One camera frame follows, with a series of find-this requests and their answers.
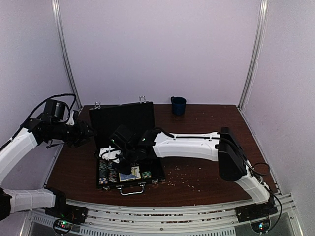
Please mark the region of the black poker set case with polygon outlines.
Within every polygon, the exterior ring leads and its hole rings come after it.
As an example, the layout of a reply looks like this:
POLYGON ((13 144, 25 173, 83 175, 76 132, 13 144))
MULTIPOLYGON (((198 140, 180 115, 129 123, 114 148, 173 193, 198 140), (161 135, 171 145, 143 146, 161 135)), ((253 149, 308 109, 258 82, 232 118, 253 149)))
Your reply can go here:
POLYGON ((153 102, 95 105, 89 109, 97 158, 96 187, 102 190, 141 187, 165 181, 160 159, 154 154, 157 131, 153 102))

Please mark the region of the green poker chip stack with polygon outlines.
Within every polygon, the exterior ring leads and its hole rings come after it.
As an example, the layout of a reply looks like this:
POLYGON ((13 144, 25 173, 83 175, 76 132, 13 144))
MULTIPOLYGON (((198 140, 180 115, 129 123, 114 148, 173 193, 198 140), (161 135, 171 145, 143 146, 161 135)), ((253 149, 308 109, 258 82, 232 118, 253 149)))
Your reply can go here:
POLYGON ((150 171, 145 171, 141 173, 143 179, 149 179, 152 177, 152 173, 150 171))

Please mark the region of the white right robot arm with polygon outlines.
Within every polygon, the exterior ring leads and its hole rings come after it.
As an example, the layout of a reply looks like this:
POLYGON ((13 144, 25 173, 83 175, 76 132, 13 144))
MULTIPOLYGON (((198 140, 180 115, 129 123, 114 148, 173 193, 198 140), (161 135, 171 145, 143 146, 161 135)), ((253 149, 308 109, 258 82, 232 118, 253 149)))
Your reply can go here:
POLYGON ((252 206, 255 216, 264 216, 274 203, 273 193, 263 180, 264 174, 254 169, 228 127, 205 134, 175 134, 155 127, 139 135, 121 125, 110 140, 121 150, 120 166, 125 169, 150 157, 205 159, 218 162, 221 179, 235 182, 246 191, 255 203, 252 206))

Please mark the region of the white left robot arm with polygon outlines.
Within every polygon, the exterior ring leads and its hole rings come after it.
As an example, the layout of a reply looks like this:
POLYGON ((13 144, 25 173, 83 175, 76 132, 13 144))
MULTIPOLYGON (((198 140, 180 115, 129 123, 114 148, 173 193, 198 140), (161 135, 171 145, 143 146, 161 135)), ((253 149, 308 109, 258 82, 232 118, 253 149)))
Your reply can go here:
MULTIPOLYGON (((79 147, 87 143, 94 135, 96 131, 82 120, 74 124, 63 122, 48 124, 32 118, 23 124, 16 136, 8 140, 0 149, 0 179, 4 180, 25 155, 43 142, 60 140, 70 147, 79 147)), ((10 214, 37 208, 50 208, 59 218, 67 218, 71 214, 71 208, 66 204, 65 193, 54 188, 0 189, 1 220, 10 214)))

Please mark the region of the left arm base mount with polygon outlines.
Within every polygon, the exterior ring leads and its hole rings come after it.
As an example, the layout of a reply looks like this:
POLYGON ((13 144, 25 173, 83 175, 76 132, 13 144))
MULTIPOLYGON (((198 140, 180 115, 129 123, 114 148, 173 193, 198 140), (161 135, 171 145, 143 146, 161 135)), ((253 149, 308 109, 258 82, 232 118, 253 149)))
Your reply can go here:
POLYGON ((82 206, 75 206, 66 202, 66 194, 55 188, 44 188, 49 190, 55 196, 55 204, 51 208, 45 208, 45 214, 55 217, 53 222, 53 231, 58 236, 68 234, 74 225, 85 223, 88 209, 82 206))

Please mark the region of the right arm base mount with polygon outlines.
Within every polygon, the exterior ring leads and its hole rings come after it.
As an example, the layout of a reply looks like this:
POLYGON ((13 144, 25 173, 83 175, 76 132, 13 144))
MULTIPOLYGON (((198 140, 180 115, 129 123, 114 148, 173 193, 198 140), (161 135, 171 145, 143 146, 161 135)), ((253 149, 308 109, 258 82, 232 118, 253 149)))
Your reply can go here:
POLYGON ((251 229, 262 235, 272 229, 270 215, 276 214, 278 208, 271 196, 266 203, 239 206, 235 208, 235 212, 239 223, 249 221, 251 229))

